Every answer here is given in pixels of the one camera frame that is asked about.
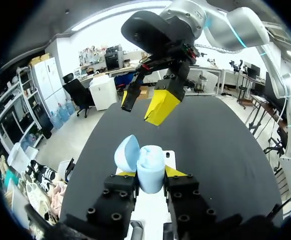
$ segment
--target white box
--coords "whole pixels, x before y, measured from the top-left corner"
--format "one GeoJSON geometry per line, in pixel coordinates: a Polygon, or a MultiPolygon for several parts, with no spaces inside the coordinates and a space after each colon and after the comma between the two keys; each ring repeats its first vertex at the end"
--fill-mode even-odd
{"type": "Polygon", "coordinates": [[[111,104],[114,104],[119,100],[115,79],[108,75],[93,78],[89,89],[95,108],[98,111],[108,109],[111,104]]]}

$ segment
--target ceiling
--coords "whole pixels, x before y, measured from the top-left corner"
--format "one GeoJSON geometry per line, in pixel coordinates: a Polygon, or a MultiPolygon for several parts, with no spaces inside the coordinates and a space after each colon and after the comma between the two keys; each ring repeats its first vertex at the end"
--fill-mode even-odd
{"type": "MultiPolygon", "coordinates": [[[[114,5],[130,2],[128,0],[45,0],[25,22],[16,36],[6,58],[2,70],[27,55],[43,50],[55,37],[71,34],[70,29],[89,16],[110,8],[114,5]]],[[[239,7],[251,8],[262,21],[280,26],[280,19],[260,0],[207,0],[207,2],[225,11],[232,11],[239,7]]],[[[278,41],[281,49],[291,49],[291,39],[287,36],[286,42],[278,41]]]]}

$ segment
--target office chair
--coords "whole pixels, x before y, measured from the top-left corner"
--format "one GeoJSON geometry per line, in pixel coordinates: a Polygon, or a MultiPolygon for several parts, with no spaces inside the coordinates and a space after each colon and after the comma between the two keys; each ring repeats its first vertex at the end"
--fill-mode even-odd
{"type": "MultiPolygon", "coordinates": [[[[288,144],[288,134],[281,128],[278,127],[277,129],[277,134],[280,137],[280,140],[278,139],[277,141],[273,138],[270,138],[268,142],[272,140],[275,143],[275,146],[269,146],[263,150],[264,154],[267,154],[271,151],[277,151],[276,154],[281,157],[283,154],[285,154],[285,149],[287,148],[288,144]]],[[[273,169],[274,172],[277,172],[280,168],[280,162],[278,162],[277,166],[273,169]]]]}
{"type": "Polygon", "coordinates": [[[84,118],[87,118],[88,109],[91,106],[95,106],[89,89],[85,88],[77,78],[74,79],[73,73],[65,75],[63,80],[65,83],[63,85],[64,90],[70,94],[74,103],[80,107],[80,110],[76,113],[76,116],[79,117],[79,113],[84,110],[84,118]]]}

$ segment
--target black mat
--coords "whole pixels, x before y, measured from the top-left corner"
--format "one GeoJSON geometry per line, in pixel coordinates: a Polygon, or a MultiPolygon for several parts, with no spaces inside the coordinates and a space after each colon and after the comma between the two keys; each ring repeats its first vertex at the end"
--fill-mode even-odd
{"type": "MultiPolygon", "coordinates": [[[[134,134],[140,146],[159,145],[175,151],[177,169],[193,174],[199,190],[221,220],[240,213],[245,220],[268,214],[281,197],[270,164],[255,138],[221,100],[188,96],[160,126],[143,121],[150,100],[139,100],[132,112],[113,104],[102,116],[78,159],[62,204],[66,214],[85,220],[103,190],[107,175],[116,172],[114,153],[134,134]]],[[[274,219],[282,222],[280,212],[274,219]]]]}

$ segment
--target clutter pile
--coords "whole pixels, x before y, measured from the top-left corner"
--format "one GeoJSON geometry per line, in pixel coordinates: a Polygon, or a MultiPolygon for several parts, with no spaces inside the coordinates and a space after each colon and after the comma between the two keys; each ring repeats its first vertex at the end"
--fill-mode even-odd
{"type": "MultiPolygon", "coordinates": [[[[71,170],[73,170],[75,165],[73,159],[66,162],[71,162],[70,167],[71,170]]],[[[29,162],[25,171],[18,173],[7,165],[4,156],[0,159],[0,171],[2,180],[4,180],[4,185],[7,187],[4,197],[7,206],[13,213],[16,207],[24,209],[24,205],[30,203],[49,224],[54,225],[59,221],[62,202],[67,190],[69,174],[66,174],[65,177],[64,174],[61,173],[62,176],[60,176],[54,169],[42,165],[35,160],[29,162]],[[16,199],[14,200],[14,196],[16,195],[24,199],[22,206],[16,206],[18,202],[20,202],[16,199]]],[[[18,216],[15,214],[14,217],[18,219],[25,229],[29,229],[34,239],[40,240],[43,238],[43,233],[33,222],[29,222],[25,211],[24,215],[18,216]]]]}

